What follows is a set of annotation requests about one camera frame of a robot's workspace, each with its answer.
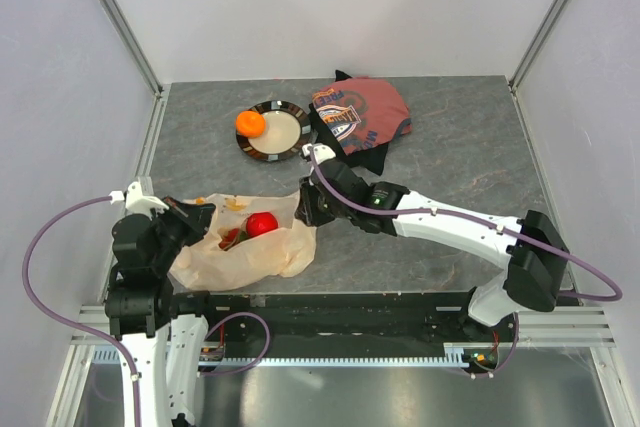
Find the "red apple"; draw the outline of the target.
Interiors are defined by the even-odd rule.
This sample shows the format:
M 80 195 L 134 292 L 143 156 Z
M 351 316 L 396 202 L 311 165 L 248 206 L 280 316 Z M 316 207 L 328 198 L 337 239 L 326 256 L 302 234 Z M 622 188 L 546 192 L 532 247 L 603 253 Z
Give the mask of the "red apple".
M 278 228 L 278 220 L 270 212 L 253 213 L 247 218 L 245 224 L 245 230 L 250 238 L 261 236 Z

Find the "left aluminium frame post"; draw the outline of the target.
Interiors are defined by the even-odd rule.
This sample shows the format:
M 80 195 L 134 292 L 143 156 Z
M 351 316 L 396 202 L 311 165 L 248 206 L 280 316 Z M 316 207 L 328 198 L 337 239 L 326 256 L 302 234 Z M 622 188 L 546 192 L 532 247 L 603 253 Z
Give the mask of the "left aluminium frame post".
M 164 90 L 162 83 L 154 72 L 147 56 L 144 54 L 117 0 L 99 0 L 99 2 L 120 37 L 125 49 L 133 59 L 146 85 L 155 97 L 160 97 Z

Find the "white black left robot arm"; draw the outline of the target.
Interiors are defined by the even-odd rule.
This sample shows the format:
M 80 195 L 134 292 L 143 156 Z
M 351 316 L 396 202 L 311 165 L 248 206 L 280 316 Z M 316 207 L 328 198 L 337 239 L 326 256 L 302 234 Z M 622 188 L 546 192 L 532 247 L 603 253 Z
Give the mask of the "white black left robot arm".
M 201 348 L 219 329 L 206 291 L 177 294 L 169 271 L 183 248 L 208 233 L 216 207 L 165 197 L 163 208 L 131 213 L 112 229 L 116 263 L 105 314 L 127 350 L 123 378 L 138 387 L 125 397 L 128 426 L 193 426 Z

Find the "right aluminium frame post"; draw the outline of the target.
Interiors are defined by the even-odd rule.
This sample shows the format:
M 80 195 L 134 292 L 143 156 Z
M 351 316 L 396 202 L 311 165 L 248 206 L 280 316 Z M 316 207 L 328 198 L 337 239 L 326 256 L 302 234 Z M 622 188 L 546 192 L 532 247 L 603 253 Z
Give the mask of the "right aluminium frame post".
M 552 0 L 513 75 L 508 81 L 508 85 L 513 93 L 518 90 L 526 78 L 570 1 L 571 0 Z

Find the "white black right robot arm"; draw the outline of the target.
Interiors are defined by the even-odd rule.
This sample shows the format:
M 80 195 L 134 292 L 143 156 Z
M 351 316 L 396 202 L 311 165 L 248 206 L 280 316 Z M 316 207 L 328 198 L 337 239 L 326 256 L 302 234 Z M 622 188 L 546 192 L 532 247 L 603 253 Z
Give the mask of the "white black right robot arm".
M 518 218 L 456 208 L 391 182 L 367 183 L 337 159 L 302 178 L 299 193 L 295 216 L 309 227 L 342 218 L 367 233 L 436 242 L 500 268 L 472 289 L 458 315 L 459 331 L 469 340 L 483 339 L 512 313 L 556 307 L 568 249 L 542 212 Z

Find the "black fruit plate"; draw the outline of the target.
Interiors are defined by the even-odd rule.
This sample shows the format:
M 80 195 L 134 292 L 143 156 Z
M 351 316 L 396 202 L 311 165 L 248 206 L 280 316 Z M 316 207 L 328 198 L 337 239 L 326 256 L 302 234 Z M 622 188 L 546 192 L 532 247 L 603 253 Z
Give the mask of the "black fruit plate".
M 266 129 L 260 137 L 247 138 L 236 132 L 240 150 L 255 160 L 278 162 L 289 159 L 298 155 L 311 138 L 308 114 L 291 102 L 269 100 L 247 110 L 260 113 L 266 121 Z

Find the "red printed folded t-shirt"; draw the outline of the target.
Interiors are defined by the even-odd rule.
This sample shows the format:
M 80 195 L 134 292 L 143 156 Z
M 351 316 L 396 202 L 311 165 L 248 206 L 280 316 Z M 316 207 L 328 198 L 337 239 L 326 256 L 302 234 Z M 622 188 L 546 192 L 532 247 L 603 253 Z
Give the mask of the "red printed folded t-shirt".
M 386 80 L 334 82 L 311 99 L 320 121 L 347 155 L 387 144 L 412 129 L 407 104 Z

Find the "aluminium cross rail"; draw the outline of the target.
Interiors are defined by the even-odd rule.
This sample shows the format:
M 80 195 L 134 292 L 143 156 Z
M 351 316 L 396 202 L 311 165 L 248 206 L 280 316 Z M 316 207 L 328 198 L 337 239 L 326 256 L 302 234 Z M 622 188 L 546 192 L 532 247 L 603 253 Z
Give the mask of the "aluminium cross rail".
M 78 321 L 108 333 L 103 306 L 82 306 Z M 525 347 L 602 347 L 615 346 L 614 336 L 604 311 L 598 307 L 556 307 L 554 312 L 519 313 L 519 341 Z M 75 330 L 71 345 L 106 345 L 100 338 Z

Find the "black folded garment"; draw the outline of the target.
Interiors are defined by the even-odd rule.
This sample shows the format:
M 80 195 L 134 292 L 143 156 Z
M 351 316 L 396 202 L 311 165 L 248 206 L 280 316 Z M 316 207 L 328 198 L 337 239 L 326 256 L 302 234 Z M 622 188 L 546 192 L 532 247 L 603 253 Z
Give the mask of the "black folded garment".
M 388 142 L 378 141 L 380 116 L 368 102 L 355 77 L 336 69 L 334 81 L 312 94 L 309 104 L 316 141 L 331 147 L 349 167 L 364 167 L 381 175 Z

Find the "beige banana print plastic bag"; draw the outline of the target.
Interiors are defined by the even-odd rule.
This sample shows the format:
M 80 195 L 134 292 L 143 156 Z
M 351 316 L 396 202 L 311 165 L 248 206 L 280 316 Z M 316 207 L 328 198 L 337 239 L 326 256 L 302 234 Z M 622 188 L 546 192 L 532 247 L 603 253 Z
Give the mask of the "beige banana print plastic bag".
M 170 274 L 189 290 L 222 292 L 249 286 L 268 276 L 293 277 L 304 271 L 316 253 L 316 229 L 295 218 L 300 195 L 284 197 L 212 194 L 189 199 L 194 205 L 216 206 L 209 231 L 176 257 Z M 247 238 L 228 249 L 220 247 L 222 236 L 243 228 L 252 214 L 275 216 L 278 228 Z

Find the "red cherry tomatoes cluster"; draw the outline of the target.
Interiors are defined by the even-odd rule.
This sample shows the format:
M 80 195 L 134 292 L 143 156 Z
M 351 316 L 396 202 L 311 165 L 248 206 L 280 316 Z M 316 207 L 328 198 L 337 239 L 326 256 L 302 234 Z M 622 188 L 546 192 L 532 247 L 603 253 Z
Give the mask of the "red cherry tomatoes cluster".
M 247 232 L 242 228 L 233 228 L 225 232 L 221 236 L 218 246 L 222 251 L 228 251 L 236 245 L 246 241 L 249 238 Z

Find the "aluminium frame post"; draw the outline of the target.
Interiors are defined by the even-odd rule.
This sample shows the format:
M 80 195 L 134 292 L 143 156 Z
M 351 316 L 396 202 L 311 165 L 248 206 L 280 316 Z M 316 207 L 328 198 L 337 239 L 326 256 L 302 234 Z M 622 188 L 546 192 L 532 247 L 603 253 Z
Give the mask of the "aluminium frame post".
M 570 1 L 571 0 L 552 0 L 513 75 L 508 81 L 508 85 L 513 93 L 518 90 L 526 78 Z
M 155 97 L 160 97 L 164 90 L 162 83 L 154 72 L 147 56 L 144 54 L 117 0 L 99 0 L 99 2 L 120 37 L 125 49 L 133 59 L 146 85 Z

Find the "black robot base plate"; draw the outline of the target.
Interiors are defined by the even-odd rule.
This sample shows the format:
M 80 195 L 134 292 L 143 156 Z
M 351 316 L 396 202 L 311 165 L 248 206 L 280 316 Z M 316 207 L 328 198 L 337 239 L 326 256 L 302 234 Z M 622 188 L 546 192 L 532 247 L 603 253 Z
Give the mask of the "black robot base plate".
M 271 335 L 311 338 L 322 334 L 414 338 L 428 343 L 502 343 L 514 339 L 512 314 L 486 327 L 471 319 L 471 294 L 453 293 L 315 293 L 176 294 L 172 317 L 203 315 L 210 325 L 221 321 L 226 342 L 246 342 L 248 334 L 233 313 L 252 312 L 269 326 Z

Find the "orange fruit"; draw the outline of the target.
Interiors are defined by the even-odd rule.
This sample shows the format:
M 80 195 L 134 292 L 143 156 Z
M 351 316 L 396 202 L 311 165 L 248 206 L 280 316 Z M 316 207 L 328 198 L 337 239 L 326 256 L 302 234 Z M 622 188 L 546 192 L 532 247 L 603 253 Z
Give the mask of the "orange fruit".
M 266 129 L 264 117 L 253 110 L 241 112 L 235 120 L 236 132 L 247 138 L 260 137 Z

